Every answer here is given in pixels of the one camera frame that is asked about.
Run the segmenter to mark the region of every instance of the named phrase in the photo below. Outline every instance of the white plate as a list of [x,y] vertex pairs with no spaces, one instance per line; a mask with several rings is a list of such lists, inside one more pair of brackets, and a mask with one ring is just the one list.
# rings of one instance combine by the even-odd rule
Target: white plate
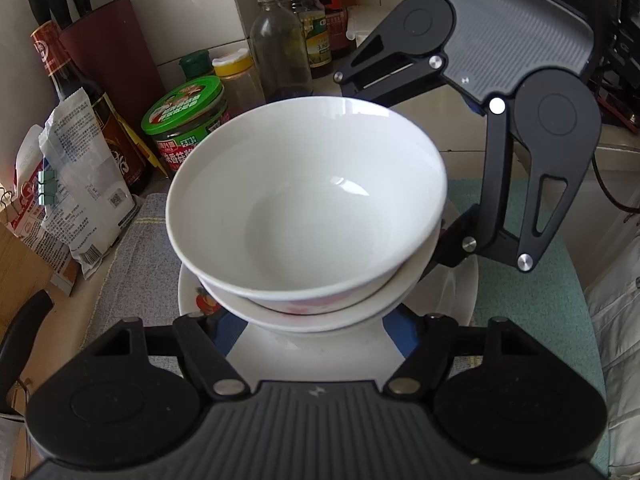
[[[458,216],[451,202],[447,202],[444,216],[446,224]],[[220,322],[214,342],[252,388],[261,380],[375,380],[382,387],[416,343],[412,326],[399,310],[394,310],[397,303],[402,301],[420,316],[440,312],[467,325],[477,294],[478,261],[472,256],[454,269],[437,266],[407,297],[401,296],[382,310],[378,308],[369,319],[341,330],[315,334],[272,332],[228,315]],[[211,313],[219,308],[185,266],[178,280],[178,306],[181,315],[198,309]],[[277,312],[269,314],[282,316]],[[287,317],[309,319],[335,314],[338,312]]]

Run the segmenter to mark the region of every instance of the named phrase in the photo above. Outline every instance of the knife block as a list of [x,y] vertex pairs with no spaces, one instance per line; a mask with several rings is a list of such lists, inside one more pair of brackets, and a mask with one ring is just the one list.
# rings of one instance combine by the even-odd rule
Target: knife block
[[76,65],[107,92],[118,113],[155,150],[140,121],[166,92],[131,0],[113,0],[60,34]]

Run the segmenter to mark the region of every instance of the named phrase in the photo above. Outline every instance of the white fabric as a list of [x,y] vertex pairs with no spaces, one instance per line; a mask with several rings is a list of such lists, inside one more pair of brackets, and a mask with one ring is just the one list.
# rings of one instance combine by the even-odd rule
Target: white fabric
[[584,294],[607,390],[610,473],[640,479],[640,238]]

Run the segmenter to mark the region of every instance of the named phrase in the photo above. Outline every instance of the jar label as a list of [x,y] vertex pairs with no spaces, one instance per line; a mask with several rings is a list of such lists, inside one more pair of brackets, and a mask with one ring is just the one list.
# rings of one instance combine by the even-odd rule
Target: jar label
[[31,41],[40,54],[48,76],[53,75],[71,60],[60,43],[59,36],[58,26],[54,22],[47,22],[31,33]]
[[300,17],[305,31],[309,66],[316,68],[331,63],[331,46],[325,16]]
[[211,122],[203,124],[190,132],[185,132],[167,140],[156,140],[158,151],[162,153],[169,168],[178,171],[178,168],[195,147],[213,130],[222,126],[230,118],[228,110],[225,109],[222,114],[213,118]]
[[169,95],[162,104],[149,115],[149,123],[160,124],[173,117],[178,112],[193,108],[200,99],[204,85],[188,85],[180,88],[180,91]]

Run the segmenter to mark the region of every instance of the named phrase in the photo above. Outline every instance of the white paper package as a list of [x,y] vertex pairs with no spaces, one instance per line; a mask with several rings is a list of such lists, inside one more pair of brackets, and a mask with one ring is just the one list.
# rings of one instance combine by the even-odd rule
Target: white paper package
[[57,181],[42,227],[69,246],[87,278],[135,215],[136,203],[84,89],[53,110],[39,143]]

